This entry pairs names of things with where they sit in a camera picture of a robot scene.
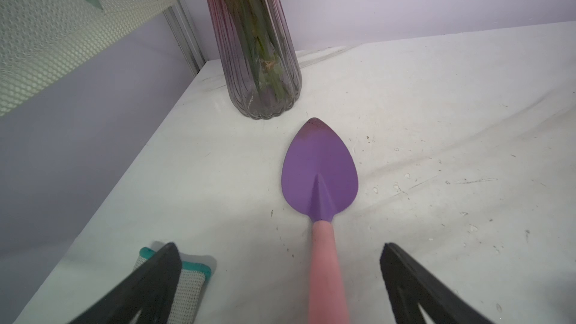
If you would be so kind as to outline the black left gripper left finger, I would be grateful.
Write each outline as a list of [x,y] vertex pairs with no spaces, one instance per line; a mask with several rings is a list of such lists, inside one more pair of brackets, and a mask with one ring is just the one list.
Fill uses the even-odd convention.
[[182,270],[168,243],[73,323],[167,323]]

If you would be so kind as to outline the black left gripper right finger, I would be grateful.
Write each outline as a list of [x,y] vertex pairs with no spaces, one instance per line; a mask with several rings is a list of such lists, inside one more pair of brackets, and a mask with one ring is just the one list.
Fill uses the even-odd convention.
[[395,243],[386,243],[379,264],[396,323],[485,323],[491,321]]

